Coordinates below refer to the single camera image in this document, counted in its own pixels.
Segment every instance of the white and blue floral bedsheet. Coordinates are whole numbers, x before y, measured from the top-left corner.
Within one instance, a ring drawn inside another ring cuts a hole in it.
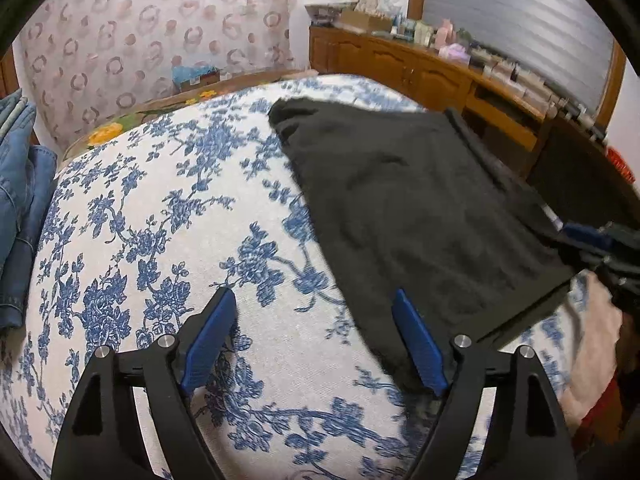
[[[191,407],[227,477],[402,477],[437,405],[403,395],[354,329],[268,125],[271,105],[293,96],[419,108],[355,76],[276,83],[163,116],[60,175],[26,330],[0,339],[0,422],[43,478],[92,351],[148,346],[223,284],[238,299],[238,323]],[[558,392],[582,304],[558,308],[508,346],[534,346]],[[154,469],[169,477],[144,393],[136,399]],[[461,476],[478,463],[491,402]]]

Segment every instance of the bed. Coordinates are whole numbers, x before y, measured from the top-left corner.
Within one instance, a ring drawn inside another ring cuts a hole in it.
[[[0,422],[43,477],[92,351],[175,332],[216,288],[238,322],[191,410],[229,479],[399,479],[438,401],[401,393],[358,335],[315,240],[267,113],[308,96],[417,110],[357,76],[258,86],[144,124],[58,177],[31,277],[26,328],[0,337]],[[532,345],[559,394],[580,341],[584,280],[507,345]],[[170,478],[144,391],[136,403],[154,471]],[[460,471],[478,464],[485,391]]]

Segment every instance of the yellow flower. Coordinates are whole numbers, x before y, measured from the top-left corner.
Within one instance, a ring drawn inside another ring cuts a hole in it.
[[[91,146],[104,144],[108,140],[115,139],[119,136],[122,133],[122,129],[123,127],[120,123],[104,124],[93,131],[89,136],[88,144]]]
[[[216,96],[216,95],[218,95],[218,92],[216,92],[215,90],[207,90],[202,94],[200,94],[200,97],[202,97],[203,99],[211,99],[213,96]]]

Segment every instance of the window blind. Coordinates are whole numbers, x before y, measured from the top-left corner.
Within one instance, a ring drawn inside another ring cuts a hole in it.
[[[597,110],[613,37],[585,0],[424,0],[422,18],[449,18]]]

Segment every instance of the black garment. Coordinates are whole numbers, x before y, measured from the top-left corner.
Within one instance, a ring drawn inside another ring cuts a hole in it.
[[[402,386],[418,379],[391,314],[398,288],[449,381],[452,336],[501,346],[561,303],[574,270],[532,231],[555,233],[542,201],[455,111],[298,99],[269,117],[354,322]]]

